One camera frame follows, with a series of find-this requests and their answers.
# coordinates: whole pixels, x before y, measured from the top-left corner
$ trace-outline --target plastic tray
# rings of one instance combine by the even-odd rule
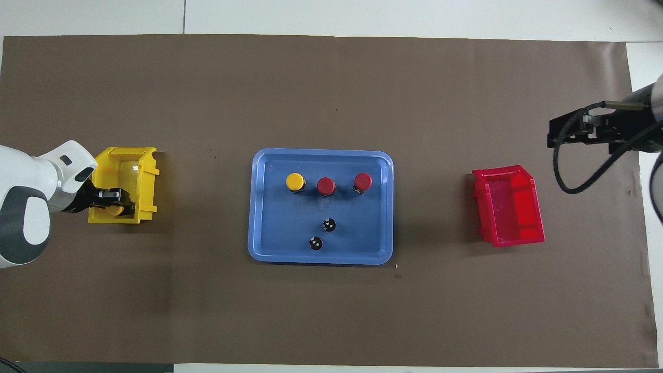
[[[502,247],[546,240],[534,178],[525,169],[517,165],[472,173],[485,241]]]
[[[358,173],[373,186],[353,190]],[[306,190],[293,193],[286,177],[300,173]],[[336,182],[336,192],[321,197],[316,183]],[[249,253],[256,260],[289,263],[382,264],[393,252],[394,163],[380,151],[263,149],[253,158]],[[322,222],[337,228],[326,232]],[[308,240],[322,238],[320,250]]]

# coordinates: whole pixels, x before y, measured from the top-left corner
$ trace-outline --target yellow cap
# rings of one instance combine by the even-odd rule
[[[288,186],[288,189],[296,192],[297,190],[304,188],[306,180],[304,180],[304,177],[298,173],[291,173],[286,179],[286,185]]]
[[[124,207],[112,205],[112,206],[108,206],[106,208],[106,211],[108,211],[108,213],[110,215],[118,216],[122,213],[122,211],[124,211]]]

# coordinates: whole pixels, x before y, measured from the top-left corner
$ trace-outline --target black cable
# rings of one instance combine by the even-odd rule
[[[564,124],[564,126],[560,130],[559,136],[557,137],[557,140],[555,142],[555,149],[552,152],[552,168],[553,171],[555,172],[555,180],[557,181],[557,184],[564,192],[568,194],[577,194],[589,188],[593,183],[596,182],[596,180],[599,179],[599,177],[601,177],[605,173],[605,171],[608,170],[608,168],[610,168],[610,166],[613,165],[614,162],[617,161],[617,159],[619,159],[619,157],[624,155],[624,153],[626,153],[627,151],[631,150],[631,147],[633,147],[635,143],[644,139],[647,135],[649,135],[653,131],[656,131],[657,129],[663,127],[663,121],[659,121],[653,123],[652,125],[649,125],[648,127],[645,127],[642,131],[638,132],[635,136],[631,137],[628,141],[624,142],[619,148],[617,148],[617,150],[589,177],[589,179],[587,179],[584,183],[580,184],[575,188],[569,188],[564,183],[564,181],[562,180],[562,176],[560,175],[560,165],[559,165],[560,147],[564,142],[564,138],[566,137],[566,133],[568,132],[569,128],[571,128],[571,126],[580,118],[581,115],[583,115],[583,113],[595,108],[602,108],[604,106],[605,102],[597,102],[596,104],[591,104],[586,108],[576,111]]]
[[[661,223],[663,223],[663,214],[661,211],[663,206],[658,206],[654,200],[654,175],[661,167],[661,165],[663,165],[663,152],[661,152],[661,154],[658,155],[658,158],[656,158],[656,162],[654,162],[654,166],[652,167],[652,174],[649,176],[649,195],[651,196],[652,206],[654,207],[654,211],[656,212],[658,219],[661,221]]]
[[[14,362],[7,360],[6,358],[3,358],[2,356],[0,356],[0,364],[4,364],[4,365],[8,366],[9,368],[11,368],[12,370],[14,370],[15,372],[18,372],[18,373],[26,373],[26,372],[23,370],[23,368],[21,368],[20,366],[16,365]]]

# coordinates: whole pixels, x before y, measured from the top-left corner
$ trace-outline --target brown table surface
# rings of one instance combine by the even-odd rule
[[[6,37],[0,141],[39,155],[155,146],[154,220],[54,216],[0,271],[17,360],[427,366],[656,365],[637,154],[555,184],[548,120],[630,92],[605,42],[247,35]],[[275,265],[247,252],[264,147],[394,159],[394,255]],[[567,146],[577,185],[604,145]],[[546,242],[482,242],[473,169],[536,179]]]

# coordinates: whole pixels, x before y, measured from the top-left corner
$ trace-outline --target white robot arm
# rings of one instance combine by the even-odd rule
[[[97,162],[75,141],[40,157],[0,145],[0,159],[0,267],[11,267],[41,254],[50,213],[74,201]]]

